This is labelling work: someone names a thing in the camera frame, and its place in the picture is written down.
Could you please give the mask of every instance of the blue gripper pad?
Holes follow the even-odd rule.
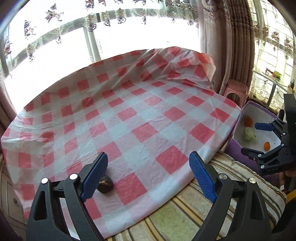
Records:
[[[257,122],[255,124],[255,128],[257,130],[262,130],[262,131],[273,131],[274,130],[274,126],[272,124],[268,124],[268,123],[259,123]]]
[[[102,176],[105,174],[108,166],[108,156],[104,153],[99,161],[93,166],[84,182],[82,183],[82,193],[80,198],[85,202],[87,199],[91,198],[99,184]]]
[[[215,183],[194,152],[189,155],[189,166],[202,190],[204,196],[214,203],[217,199]]]

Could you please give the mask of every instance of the striped cloth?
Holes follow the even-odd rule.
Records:
[[[283,192],[223,152],[219,151],[210,164],[217,172],[226,173],[232,179],[246,181],[250,177],[255,178],[266,202],[271,227],[276,225],[287,201]],[[211,205],[194,179],[161,208],[130,228],[108,238],[107,241],[191,240],[201,227]],[[232,199],[218,238],[226,236],[235,206],[236,201]]]

